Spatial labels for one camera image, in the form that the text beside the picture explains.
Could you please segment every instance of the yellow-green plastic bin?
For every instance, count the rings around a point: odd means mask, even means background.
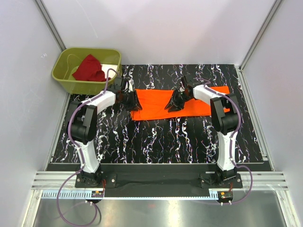
[[[105,87],[105,82],[75,80],[72,74],[77,70],[87,55],[92,54],[101,64],[117,65],[117,72],[122,74],[121,54],[112,49],[70,48],[63,51],[52,71],[52,76],[70,94],[96,95]],[[108,81],[113,84],[115,77]]]

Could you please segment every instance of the black marble table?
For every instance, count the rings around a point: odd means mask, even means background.
[[[234,65],[125,65],[123,74],[139,89],[175,89],[181,77],[188,74],[210,80],[211,86],[229,86],[238,98],[243,117],[236,159],[263,162]],[[86,98],[71,95],[70,101]],[[100,163],[213,163],[218,155],[218,136],[209,116],[132,121],[130,113],[118,105],[98,115],[94,142]],[[51,162],[80,162],[63,129]]]

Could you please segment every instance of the orange cloth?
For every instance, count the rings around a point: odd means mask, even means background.
[[[222,93],[229,93],[228,86],[212,88]],[[183,110],[169,113],[168,110],[165,110],[164,108],[169,103],[173,90],[136,89],[136,91],[142,106],[142,110],[131,111],[131,117],[134,121],[211,115],[210,106],[201,100],[195,99],[187,101]]]

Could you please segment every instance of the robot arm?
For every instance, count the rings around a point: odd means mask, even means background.
[[[186,101],[195,98],[211,106],[212,125],[219,137],[219,157],[217,160],[216,181],[226,181],[235,178],[237,169],[232,161],[235,159],[235,140],[231,140],[232,133],[236,130],[238,116],[236,109],[228,100],[219,96],[215,91],[212,92],[207,85],[196,80],[193,76],[184,76],[180,89],[173,92],[172,98],[165,107],[169,112],[178,111],[184,108]],[[235,94],[228,96],[236,105],[238,105]],[[232,141],[232,159],[230,156],[230,142]]]
[[[86,177],[95,182],[100,181],[96,176],[100,164],[96,157],[93,141],[97,134],[97,115],[115,103],[123,104],[126,110],[142,110],[137,93],[133,90],[133,84],[132,80],[116,78],[115,83],[110,85],[102,96],[84,105],[76,113],[71,125],[71,136],[74,141],[80,145],[85,160],[85,165],[81,173],[82,177]],[[66,116],[65,130],[68,129],[71,116],[80,104],[81,102],[78,101],[71,102]],[[79,150],[78,155],[83,165],[84,162]]]

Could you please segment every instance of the white backdrop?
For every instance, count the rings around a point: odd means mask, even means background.
[[[275,168],[303,224],[303,2],[284,1],[244,69]]]
[[[51,77],[60,50],[34,1],[2,1],[0,20],[0,225],[16,227],[66,92]]]
[[[123,64],[240,64],[274,0],[44,0],[67,48]]]

